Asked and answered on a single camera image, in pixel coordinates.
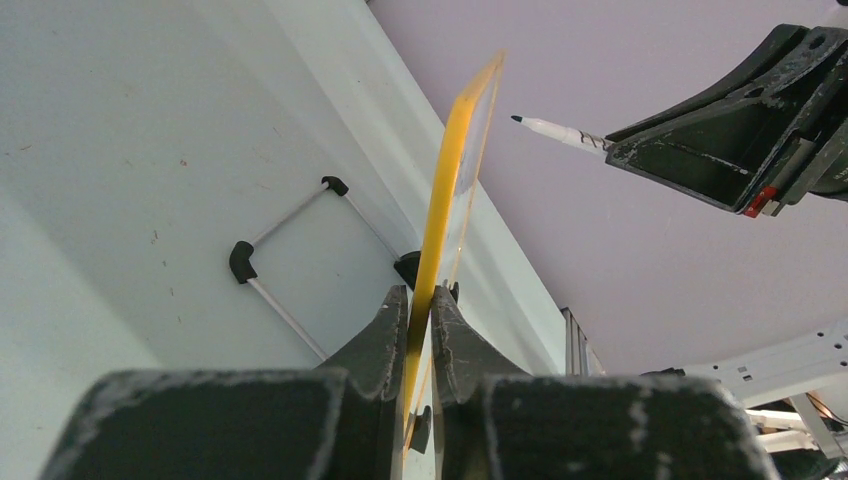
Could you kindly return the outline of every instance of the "white ceiling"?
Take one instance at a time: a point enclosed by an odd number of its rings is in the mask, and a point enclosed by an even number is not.
[[[508,50],[481,181],[609,372],[718,360],[848,315],[848,204],[738,217],[509,120],[609,133],[708,87],[777,24],[828,23],[835,0],[370,5],[443,120]]]

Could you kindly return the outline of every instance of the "yellow edge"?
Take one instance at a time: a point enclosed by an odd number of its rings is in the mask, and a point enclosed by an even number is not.
[[[439,151],[439,161],[436,165],[436,175],[433,180],[433,192],[430,196],[430,207],[427,212],[427,225],[424,230],[424,241],[421,246],[421,260],[418,266],[418,276],[415,280],[415,290],[412,295],[412,309],[409,317],[407,334],[406,363],[404,364],[403,391],[403,421],[404,429],[409,421],[410,406],[415,392],[415,381],[418,366],[421,362],[421,351],[424,347],[424,336],[427,331],[427,319],[430,314],[430,303],[439,275],[439,260],[447,234],[448,215],[450,214],[456,179],[459,171],[462,151],[471,115],[474,107],[488,83],[488,80],[500,70],[503,65],[504,52],[498,52],[494,59],[482,69],[468,86],[457,97],[451,109],[442,146]]]
[[[495,76],[494,82],[495,85],[492,87],[492,99],[489,101],[489,114],[486,116],[486,128],[483,130],[483,144],[480,147],[480,155],[475,159],[477,162],[477,168],[474,171],[474,182],[471,183],[471,193],[468,196],[468,205],[466,206],[465,211],[465,223],[462,224],[462,231],[459,233],[459,244],[462,245],[465,242],[465,231],[468,229],[468,219],[471,217],[471,204],[474,202],[474,194],[477,192],[477,177],[480,175],[480,167],[483,166],[483,152],[486,150],[486,140],[489,136],[489,125],[492,124],[492,114],[495,109],[495,99],[498,97],[498,87],[500,87],[501,83],[501,72],[503,69],[501,65],[504,61],[504,52],[501,51],[497,57],[495,57],[494,67],[495,71],[491,74]],[[456,260],[453,262],[453,268],[451,269],[450,277],[448,277],[448,285],[453,285],[453,282],[456,281],[456,272],[459,269],[459,255],[457,254]]]

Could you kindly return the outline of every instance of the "metal frame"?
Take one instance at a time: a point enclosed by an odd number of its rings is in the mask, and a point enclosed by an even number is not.
[[[560,312],[565,318],[565,374],[588,376],[590,373],[586,335],[568,307]]]
[[[829,431],[806,394],[848,380],[848,318],[735,358],[683,367],[683,372],[719,380],[747,407],[789,398],[815,446],[828,458],[846,456],[848,436]],[[782,447],[790,437],[772,438]]]
[[[338,196],[347,199],[348,203],[353,210],[359,215],[359,217],[368,225],[368,228],[374,233],[374,235],[380,240],[386,250],[389,251],[392,255],[392,262],[396,262],[398,260],[397,252],[389,245],[388,241],[374,228],[374,225],[368,220],[368,218],[362,213],[362,209],[353,201],[353,199],[348,195],[348,187],[337,177],[324,177],[321,179],[321,184],[313,189],[307,196],[301,199],[298,203],[292,206],[288,211],[286,211],[283,215],[281,215],[274,223],[270,224],[262,231],[260,231],[253,239],[247,242],[239,242],[242,245],[241,255],[237,255],[237,251],[239,249],[239,244],[236,244],[236,248],[233,249],[233,252],[230,254],[230,268],[233,271],[233,274],[236,276],[236,279],[239,283],[247,283],[254,290],[256,290],[259,295],[274,309],[275,312],[283,319],[285,322],[294,330],[298,337],[306,343],[309,348],[318,356],[322,361],[326,360],[328,355],[327,353],[318,345],[318,342],[312,338],[311,335],[303,328],[303,326],[289,313],[285,307],[279,302],[279,300],[274,297],[274,295],[265,288],[265,286],[259,281],[258,276],[253,270],[253,267],[250,265],[249,259],[250,255],[253,254],[255,248],[257,248],[265,239],[267,239],[272,233],[276,232],[280,229],[287,221],[297,215],[304,208],[309,206],[313,201],[315,201],[322,193],[331,190],[335,192]]]
[[[745,413],[758,427],[784,430],[757,436],[757,440],[769,453],[818,449],[804,418],[798,413],[771,410],[746,410]]]

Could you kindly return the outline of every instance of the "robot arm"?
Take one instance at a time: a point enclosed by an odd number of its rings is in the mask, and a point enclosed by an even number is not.
[[[780,25],[712,87],[606,139],[607,164],[736,214],[848,201],[848,30]]]

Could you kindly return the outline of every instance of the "metal rod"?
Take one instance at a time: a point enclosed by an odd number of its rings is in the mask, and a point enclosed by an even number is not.
[[[309,345],[309,348],[311,348],[312,351],[315,352],[315,355],[318,355],[318,358],[320,358],[321,361],[327,359],[327,354],[324,353],[324,350],[322,350],[321,347],[318,346],[318,344],[315,342],[315,339],[310,337],[309,334],[306,333],[306,330],[304,330],[303,327],[299,323],[297,323],[297,320],[295,320],[294,317],[292,317],[291,314],[287,312],[282,305],[280,305],[280,302],[278,302],[277,299],[274,298],[274,296],[271,295],[270,292],[265,290],[265,287],[261,283],[259,283],[259,280],[251,278],[248,279],[247,283],[253,286],[253,288],[255,288],[257,292],[259,292],[259,295],[262,295],[262,298],[264,298],[265,301],[268,302],[269,305],[271,305],[271,308],[273,308],[274,311],[277,312],[277,314],[283,317],[283,320],[285,320],[286,323],[288,323],[289,326],[292,327],[292,330],[294,330],[295,333],[297,333],[297,335],[304,342],[306,342],[307,345]]]
[[[391,253],[391,254],[392,254],[392,257],[395,259],[395,261],[399,260],[399,259],[400,259],[400,256],[398,256],[398,254],[397,254],[397,252],[395,251],[395,249],[394,249],[394,248],[392,248],[392,246],[391,246],[391,245],[389,245],[389,242],[388,242],[388,241],[386,241],[386,239],[385,239],[385,238],[383,238],[383,236],[382,236],[382,235],[380,235],[380,232],[379,232],[379,231],[377,231],[377,229],[376,229],[376,228],[374,228],[374,225],[372,225],[372,224],[371,224],[371,222],[370,222],[370,221],[368,221],[368,217],[366,217],[365,215],[363,215],[363,214],[362,214],[362,210],[360,210],[360,209],[359,209],[359,206],[358,206],[358,205],[356,205],[356,202],[354,202],[354,201],[353,201],[353,199],[352,199],[352,198],[350,198],[350,194],[349,194],[349,193],[348,193],[347,195],[345,195],[345,198],[347,199],[348,203],[350,203],[350,206],[351,206],[351,207],[353,207],[353,209],[354,209],[354,210],[356,210],[356,213],[358,213],[358,214],[359,214],[359,218],[361,218],[361,219],[362,219],[362,221],[363,221],[363,222],[365,222],[365,224],[366,224],[366,225],[368,225],[368,228],[370,228],[370,229],[371,229],[371,231],[372,231],[372,232],[374,232],[374,235],[376,235],[376,236],[377,236],[377,239],[379,239],[379,240],[380,240],[380,243],[382,243],[382,244],[383,244],[383,246],[384,246],[384,247],[386,247],[386,250],[388,250],[388,251],[389,251],[389,253]]]
[[[588,352],[588,341],[586,340],[586,334],[583,333],[583,329],[580,328],[580,324],[575,320],[574,323],[577,325],[577,333],[580,334],[579,338],[579,346],[580,351],[578,352],[580,355],[580,374],[581,376],[588,377],[589,376],[589,352]]]
[[[745,410],[751,422],[758,427],[780,430],[809,431],[801,415],[794,412],[776,412],[773,410]]]
[[[813,440],[815,440],[816,444],[819,446],[819,450],[821,450],[827,458],[839,458],[845,456],[845,451],[842,450],[842,446],[838,441],[836,441],[833,434],[830,433],[827,425],[824,424],[824,421],[819,416],[818,410],[816,410],[816,407],[814,407],[813,403],[810,402],[810,399],[807,398],[806,393],[792,395],[789,397],[789,401],[792,402],[792,406],[795,407],[795,411],[801,415],[801,419],[804,420],[804,424],[813,435]]]
[[[318,197],[318,195],[321,195],[321,193],[323,193],[326,190],[327,190],[327,186],[324,185],[323,183],[321,185],[319,185],[317,188],[315,188],[315,190],[313,190],[312,193],[310,193],[308,197],[301,200],[300,203],[298,203],[297,205],[295,205],[294,207],[289,209],[289,211],[286,212],[284,215],[280,216],[279,219],[276,222],[272,223],[270,226],[268,226],[268,228],[266,228],[265,230],[260,232],[258,235],[256,235],[253,238],[253,240],[250,241],[250,244],[253,245],[253,248],[256,248],[256,246],[259,244],[259,242],[264,240],[265,237],[267,237],[268,235],[271,234],[271,232],[280,228],[280,226],[282,226],[284,223],[286,223],[286,220],[293,217],[297,212],[303,210],[303,207],[309,205],[309,203],[312,202],[312,200],[315,200],[315,198]]]
[[[787,430],[784,432],[757,435],[757,441],[768,453],[786,452],[789,450],[818,450],[818,447],[807,432]]]

